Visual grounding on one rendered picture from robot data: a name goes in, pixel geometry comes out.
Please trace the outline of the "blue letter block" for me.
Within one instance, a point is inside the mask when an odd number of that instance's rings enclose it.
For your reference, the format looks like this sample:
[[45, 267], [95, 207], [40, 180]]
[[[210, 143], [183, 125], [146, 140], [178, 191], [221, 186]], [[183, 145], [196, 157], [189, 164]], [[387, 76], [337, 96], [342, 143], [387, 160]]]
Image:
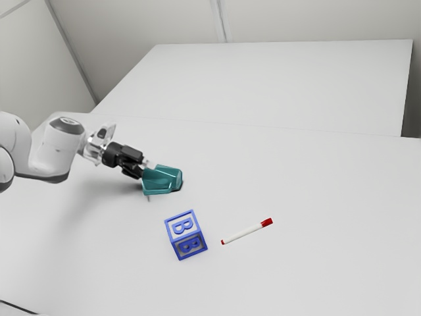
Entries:
[[164, 224], [179, 261], [208, 250], [194, 210], [165, 219]]

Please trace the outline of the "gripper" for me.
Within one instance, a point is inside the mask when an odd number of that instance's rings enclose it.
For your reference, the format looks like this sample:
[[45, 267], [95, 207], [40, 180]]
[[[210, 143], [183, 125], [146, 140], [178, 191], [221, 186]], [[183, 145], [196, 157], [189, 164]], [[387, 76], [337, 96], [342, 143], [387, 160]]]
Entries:
[[108, 144], [102, 154], [101, 162], [110, 168], [121, 167], [122, 174], [133, 179], [140, 179], [143, 176], [142, 168], [157, 166], [156, 163], [145, 158], [141, 151], [116, 142]]

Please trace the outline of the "teal faceted mug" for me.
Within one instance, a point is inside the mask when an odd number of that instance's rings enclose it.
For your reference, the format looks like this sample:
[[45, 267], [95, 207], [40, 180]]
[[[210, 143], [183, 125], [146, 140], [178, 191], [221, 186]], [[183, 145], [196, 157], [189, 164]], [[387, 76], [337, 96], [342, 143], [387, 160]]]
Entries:
[[141, 179], [145, 196], [177, 192], [183, 185], [183, 174], [180, 169], [157, 165], [155, 169], [145, 169]]

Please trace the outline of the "white marker with red cap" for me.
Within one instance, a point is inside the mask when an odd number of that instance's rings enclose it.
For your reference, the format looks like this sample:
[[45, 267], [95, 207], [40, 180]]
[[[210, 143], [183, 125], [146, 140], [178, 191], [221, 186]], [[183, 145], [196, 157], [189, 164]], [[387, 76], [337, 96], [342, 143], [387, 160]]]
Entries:
[[238, 239], [240, 239], [244, 236], [247, 236], [247, 235], [249, 235], [253, 232], [256, 232], [260, 229], [263, 229], [264, 227], [270, 226], [272, 223], [273, 223], [272, 218], [267, 218], [267, 219], [261, 221], [259, 224], [255, 224], [253, 226], [250, 226], [249, 228], [246, 228], [246, 229], [244, 229], [240, 232], [235, 233], [234, 235], [232, 235], [230, 237], [221, 239], [220, 243], [222, 245], [229, 244], [229, 243], [231, 243], [235, 240], [238, 240]]

